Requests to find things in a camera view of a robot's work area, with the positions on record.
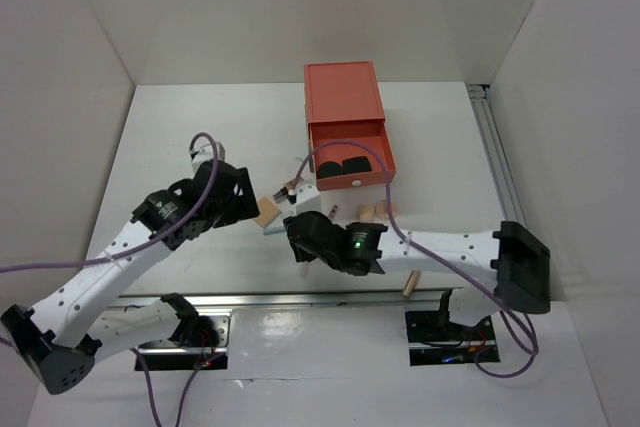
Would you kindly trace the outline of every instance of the red box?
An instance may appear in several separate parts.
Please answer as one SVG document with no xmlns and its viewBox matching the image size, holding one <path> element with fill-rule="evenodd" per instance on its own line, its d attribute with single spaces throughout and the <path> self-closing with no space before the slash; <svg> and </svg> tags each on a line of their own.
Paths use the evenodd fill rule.
<svg viewBox="0 0 640 427">
<path fill-rule="evenodd" d="M 309 147 L 331 140 L 355 140 L 375 151 L 391 178 L 396 174 L 385 116 L 372 62 L 309 64 L 304 67 Z M 385 174 L 368 152 L 350 145 L 331 145 L 314 155 L 314 167 L 352 157 L 367 157 L 371 172 L 343 174 L 317 180 L 318 190 L 384 184 Z"/>
</svg>

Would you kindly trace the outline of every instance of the red lid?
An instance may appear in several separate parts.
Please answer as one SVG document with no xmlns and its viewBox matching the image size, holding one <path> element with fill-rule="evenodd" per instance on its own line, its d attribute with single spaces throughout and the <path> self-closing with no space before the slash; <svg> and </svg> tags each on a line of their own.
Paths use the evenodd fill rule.
<svg viewBox="0 0 640 427">
<path fill-rule="evenodd" d="M 307 123 L 384 119 L 373 62 L 304 66 Z"/>
</svg>

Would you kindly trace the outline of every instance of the white wall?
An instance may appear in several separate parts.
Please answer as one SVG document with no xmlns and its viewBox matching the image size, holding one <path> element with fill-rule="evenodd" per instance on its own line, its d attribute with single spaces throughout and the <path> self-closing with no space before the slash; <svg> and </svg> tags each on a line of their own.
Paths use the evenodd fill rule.
<svg viewBox="0 0 640 427">
<path fill-rule="evenodd" d="M 488 83 L 533 0 L 91 0 L 137 84 L 299 82 L 373 59 L 379 80 Z"/>
<path fill-rule="evenodd" d="M 0 265 L 78 259 L 133 84 L 86 0 L 0 5 Z M 69 275 L 3 275 L 0 310 L 32 303 Z M 36 379 L 13 351 L 0 348 L 0 423 L 26 425 Z"/>
<path fill-rule="evenodd" d="M 640 417 L 639 85 L 640 0 L 536 0 L 491 89 L 612 426 Z"/>
</svg>

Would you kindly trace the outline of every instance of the white table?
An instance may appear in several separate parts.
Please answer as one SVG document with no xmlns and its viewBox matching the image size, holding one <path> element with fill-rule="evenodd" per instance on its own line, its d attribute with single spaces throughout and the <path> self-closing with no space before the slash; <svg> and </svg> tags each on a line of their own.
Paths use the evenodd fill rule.
<svg viewBox="0 0 640 427">
<path fill-rule="evenodd" d="M 526 355 L 496 316 L 506 372 Z M 238 310 L 229 368 L 194 380 L 182 427 L 605 427 L 571 317 L 562 303 L 534 319 L 541 353 L 512 380 L 471 364 L 409 366 L 402 307 Z M 149 426 L 141 372 L 125 352 L 99 364 L 78 388 L 40 387 L 29 427 Z M 175 423 L 188 372 L 152 372 L 163 425 Z"/>
<path fill-rule="evenodd" d="M 399 223 L 414 230 L 490 230 L 502 220 L 476 120 L 463 83 L 381 83 L 397 176 Z M 155 190 L 191 177 L 187 146 L 198 131 L 222 141 L 227 161 L 246 166 L 258 197 L 293 177 L 306 153 L 302 84 L 140 86 L 127 118 L 91 240 L 98 254 L 131 211 Z M 382 186 L 323 193 L 326 211 L 355 218 Z M 313 265 L 307 278 L 284 234 L 264 236 L 253 221 L 209 231 L 143 275 L 132 295 L 341 292 L 400 289 L 407 274 L 352 277 Z M 423 275 L 420 288 L 460 285 Z"/>
</svg>

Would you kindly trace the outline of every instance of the beige round object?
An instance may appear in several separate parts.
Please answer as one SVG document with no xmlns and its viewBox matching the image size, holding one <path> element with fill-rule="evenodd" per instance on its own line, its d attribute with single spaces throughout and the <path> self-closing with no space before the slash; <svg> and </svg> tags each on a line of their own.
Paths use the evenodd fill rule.
<svg viewBox="0 0 640 427">
<path fill-rule="evenodd" d="M 373 205 L 360 205 L 358 207 L 358 220 L 360 222 L 373 222 L 374 212 Z"/>
<path fill-rule="evenodd" d="M 381 200 L 380 202 L 376 202 L 375 208 L 375 216 L 379 219 L 388 219 L 389 214 L 387 213 L 387 201 Z M 393 215 L 398 213 L 398 208 L 396 207 L 396 203 L 391 201 L 391 212 Z"/>
</svg>

